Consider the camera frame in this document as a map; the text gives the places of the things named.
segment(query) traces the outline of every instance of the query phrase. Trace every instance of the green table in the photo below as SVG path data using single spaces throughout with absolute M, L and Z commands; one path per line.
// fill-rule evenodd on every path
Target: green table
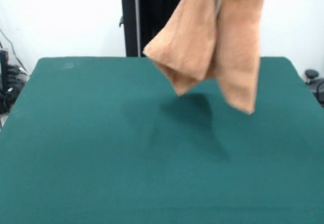
M 1 224 L 324 223 L 324 111 L 263 58 L 256 112 L 147 59 L 41 59 L 0 133 Z

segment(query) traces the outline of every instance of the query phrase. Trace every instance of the cable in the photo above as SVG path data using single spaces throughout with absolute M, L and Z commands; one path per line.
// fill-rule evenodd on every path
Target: cable
M 15 52 L 15 48 L 14 48 L 14 45 L 12 44 L 11 40 L 8 39 L 8 37 L 4 34 L 4 32 L 2 31 L 2 29 L 0 28 L 0 33 L 3 35 L 3 37 L 9 42 L 9 44 L 11 45 L 11 50 L 12 50 L 12 53 L 15 55 L 18 63 L 20 64 L 20 66 L 27 72 L 26 68 L 24 67 L 24 65 L 21 63 L 21 61 L 18 59 L 17 55 L 16 55 L 16 52 Z

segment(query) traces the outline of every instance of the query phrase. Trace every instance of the black equipment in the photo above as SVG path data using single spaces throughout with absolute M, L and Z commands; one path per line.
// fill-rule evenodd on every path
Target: black equipment
M 0 50 L 0 64 L 0 114 L 6 114 L 25 86 L 27 74 L 20 66 L 9 64 L 9 54 L 5 50 Z
M 148 42 L 165 26 L 180 0 L 122 0 L 126 56 L 142 57 Z
M 312 91 L 319 103 L 324 107 L 324 78 L 318 78 L 319 73 L 315 70 L 306 70 L 306 84 Z

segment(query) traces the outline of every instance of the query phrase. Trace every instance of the white wall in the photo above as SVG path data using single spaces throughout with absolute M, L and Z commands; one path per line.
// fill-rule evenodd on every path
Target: white wall
M 324 73 L 323 4 L 265 0 L 262 55 L 286 56 L 300 74 Z M 0 0 L 0 26 L 30 70 L 41 57 L 124 56 L 121 15 L 120 0 Z

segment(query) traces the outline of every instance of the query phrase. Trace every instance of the towel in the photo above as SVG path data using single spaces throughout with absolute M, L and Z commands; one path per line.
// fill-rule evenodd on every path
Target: towel
M 263 0 L 181 0 L 143 53 L 181 96 L 215 78 L 232 107 L 255 110 Z

